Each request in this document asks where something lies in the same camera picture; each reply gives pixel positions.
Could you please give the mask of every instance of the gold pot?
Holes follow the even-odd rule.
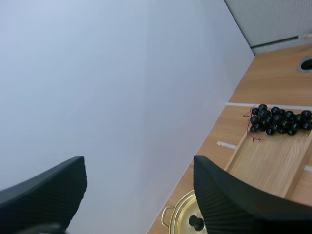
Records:
[[[164,218],[168,210],[173,210],[170,223],[164,222]],[[188,192],[175,207],[167,206],[162,212],[161,223],[168,228],[169,234],[207,234],[206,227],[197,231],[189,223],[190,217],[195,215],[197,218],[203,219],[199,210],[194,190]]]

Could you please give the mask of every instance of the pot lid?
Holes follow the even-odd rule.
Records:
[[[207,234],[194,190],[175,206],[169,225],[170,234]]]

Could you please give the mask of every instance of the pot handle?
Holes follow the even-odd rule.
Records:
[[[167,206],[165,207],[164,211],[162,212],[162,216],[161,216],[161,223],[164,227],[168,228],[169,229],[169,225],[165,223],[164,221],[164,218],[165,218],[165,215],[166,215],[166,212],[168,209],[173,209],[174,207],[173,206]]]

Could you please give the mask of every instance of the wooden tray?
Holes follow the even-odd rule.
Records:
[[[248,132],[241,139],[225,171],[258,189],[290,198],[312,153],[312,131],[294,136]]]

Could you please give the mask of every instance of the white wall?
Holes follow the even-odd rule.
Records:
[[[69,231],[147,232],[252,59],[223,0],[2,0],[0,189],[85,156]]]

